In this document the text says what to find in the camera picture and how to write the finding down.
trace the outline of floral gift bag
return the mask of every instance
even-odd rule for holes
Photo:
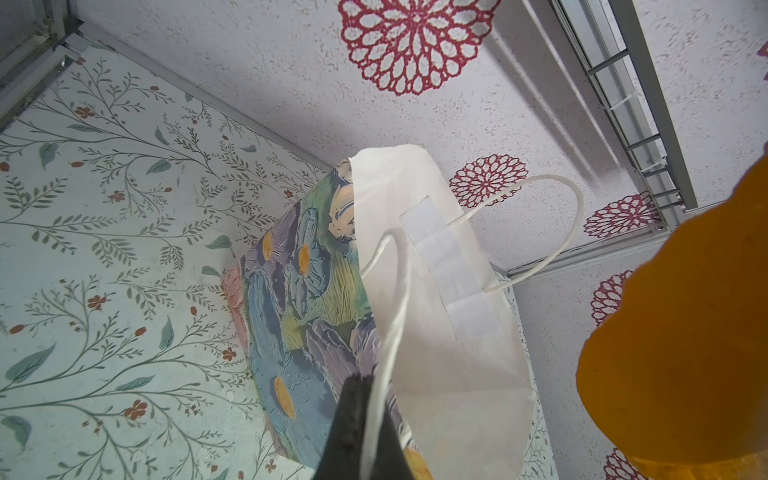
[[[347,376],[373,373],[379,334],[359,274],[349,161],[322,179],[223,279],[279,454],[315,468]],[[432,478],[392,388],[417,479]]]

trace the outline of bag handle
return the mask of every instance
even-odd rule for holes
[[[499,191],[498,193],[491,195],[490,197],[486,198],[477,207],[472,208],[470,211],[466,212],[465,214],[461,215],[456,220],[453,220],[451,223],[448,224],[449,227],[454,227],[455,225],[458,225],[459,223],[463,223],[470,218],[472,218],[473,215],[478,213],[480,209],[483,207],[486,207],[489,204],[492,204],[496,200],[502,198],[503,196],[509,194],[512,192],[515,188],[522,187],[523,185],[530,184],[532,182],[538,181],[538,180],[555,180],[560,182],[561,184],[568,185],[571,190],[574,191],[576,194],[576,217],[574,218],[574,223],[571,226],[571,231],[568,232],[568,235],[566,235],[565,240],[563,240],[563,243],[560,244],[558,248],[554,250],[554,252],[550,253],[549,257],[543,259],[541,262],[536,263],[529,271],[522,273],[512,280],[509,280],[508,282],[500,282],[496,286],[491,286],[487,289],[483,289],[486,293],[495,292],[496,290],[501,290],[507,287],[510,287],[512,285],[515,285],[516,283],[520,283],[521,281],[529,278],[531,275],[537,273],[539,270],[547,266],[554,258],[559,255],[563,250],[565,250],[565,247],[568,246],[568,244],[576,237],[576,233],[578,232],[578,229],[581,225],[581,218],[584,216],[584,192],[581,191],[581,188],[578,187],[577,184],[575,184],[571,179],[566,177],[561,177],[560,175],[535,175],[533,177],[525,178],[523,180],[520,180],[519,182],[514,182],[509,187],[506,187],[505,189]]]
[[[406,232],[402,228],[390,228],[384,232],[373,251],[371,260],[360,269],[360,276],[365,277],[379,261],[384,248],[390,240],[395,241],[397,249],[397,284],[395,287],[395,309],[389,331],[382,339],[379,348],[379,363],[373,376],[371,396],[366,410],[366,430],[362,437],[362,453],[360,455],[360,480],[370,480],[373,463],[376,460],[376,450],[379,447],[379,430],[384,419],[386,393],[392,381],[392,370],[395,368],[397,349],[400,347],[402,331],[406,324],[406,309],[411,296],[411,251]]]

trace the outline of orange object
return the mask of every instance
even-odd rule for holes
[[[768,478],[768,144],[727,202],[627,280],[576,383],[654,480]]]

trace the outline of red circular floral pattern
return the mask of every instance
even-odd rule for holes
[[[624,294],[624,282],[632,274],[632,270],[613,275],[608,280],[600,282],[600,287],[592,293],[592,318],[598,326],[605,319],[616,313],[621,306],[621,295]]]
[[[650,194],[643,192],[627,195],[594,212],[584,224],[584,231],[591,237],[607,238],[660,220]]]
[[[342,0],[349,60],[381,91],[421,94],[460,74],[499,0]]]
[[[627,457],[618,449],[614,449],[610,455],[605,457],[603,471],[605,472],[605,480],[648,480],[645,475],[627,461]]]
[[[509,155],[493,154],[490,157],[478,158],[466,164],[457,171],[451,179],[450,185],[453,194],[463,207],[477,207],[480,202],[509,187],[514,182],[528,176],[525,163],[519,158]],[[491,205],[507,200],[515,194],[519,188],[509,195],[496,200]]]

